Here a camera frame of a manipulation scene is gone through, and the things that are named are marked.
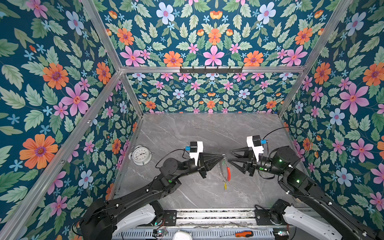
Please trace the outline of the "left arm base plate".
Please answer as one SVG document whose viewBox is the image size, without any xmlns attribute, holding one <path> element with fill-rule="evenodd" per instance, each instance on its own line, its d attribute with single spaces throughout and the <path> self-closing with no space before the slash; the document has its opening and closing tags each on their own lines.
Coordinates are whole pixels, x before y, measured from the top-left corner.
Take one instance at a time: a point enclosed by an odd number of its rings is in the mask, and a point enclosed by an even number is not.
<svg viewBox="0 0 384 240">
<path fill-rule="evenodd" d="M 160 214 L 157 217 L 157 220 L 155 222 L 155 226 L 160 227 L 160 226 L 175 226 L 177 222 L 177 215 L 178 211 L 177 210 L 165 210 L 160 212 Z"/>
</svg>

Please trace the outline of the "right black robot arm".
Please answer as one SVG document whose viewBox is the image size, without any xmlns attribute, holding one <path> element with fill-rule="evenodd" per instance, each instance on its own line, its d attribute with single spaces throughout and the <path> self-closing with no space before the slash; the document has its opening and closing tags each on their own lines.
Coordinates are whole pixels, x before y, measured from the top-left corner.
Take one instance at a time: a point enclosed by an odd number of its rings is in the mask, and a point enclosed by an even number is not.
<svg viewBox="0 0 384 240">
<path fill-rule="evenodd" d="M 278 183 L 282 189 L 320 214 L 345 240 L 384 238 L 383 231 L 373 230 L 353 218 L 327 197 L 310 177 L 298 170 L 296 165 L 301 159 L 293 149 L 285 146 L 273 150 L 273 153 L 273 157 L 263 157 L 257 155 L 251 147 L 231 150 L 235 158 L 230 159 L 229 163 L 244 174 L 249 172 L 251 177 L 256 170 L 281 176 Z"/>
</svg>

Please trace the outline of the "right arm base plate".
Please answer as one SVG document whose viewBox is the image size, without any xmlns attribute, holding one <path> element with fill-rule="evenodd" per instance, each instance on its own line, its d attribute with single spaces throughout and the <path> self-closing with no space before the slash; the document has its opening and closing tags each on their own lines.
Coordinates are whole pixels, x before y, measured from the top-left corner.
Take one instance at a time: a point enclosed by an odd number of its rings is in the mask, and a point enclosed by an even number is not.
<svg viewBox="0 0 384 240">
<path fill-rule="evenodd" d="M 255 219 L 259 226 L 266 225 L 280 225 L 281 220 L 278 214 L 275 211 L 264 210 L 264 209 L 255 209 Z"/>
</svg>

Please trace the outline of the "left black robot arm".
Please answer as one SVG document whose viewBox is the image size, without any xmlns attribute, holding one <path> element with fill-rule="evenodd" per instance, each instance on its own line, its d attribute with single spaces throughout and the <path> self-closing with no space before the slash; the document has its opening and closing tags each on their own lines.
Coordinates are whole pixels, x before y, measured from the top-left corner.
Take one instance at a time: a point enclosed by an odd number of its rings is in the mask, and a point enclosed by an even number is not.
<svg viewBox="0 0 384 240">
<path fill-rule="evenodd" d="M 199 153 L 198 162 L 189 159 L 181 162 L 168 158 L 160 167 L 160 174 L 151 183 L 123 197 L 105 201 L 94 201 L 80 221 L 84 240 L 110 240 L 118 230 L 118 223 L 129 214 L 150 205 L 175 192 L 180 186 L 179 178 L 199 173 L 202 178 L 207 172 L 225 159 L 223 155 Z"/>
</svg>

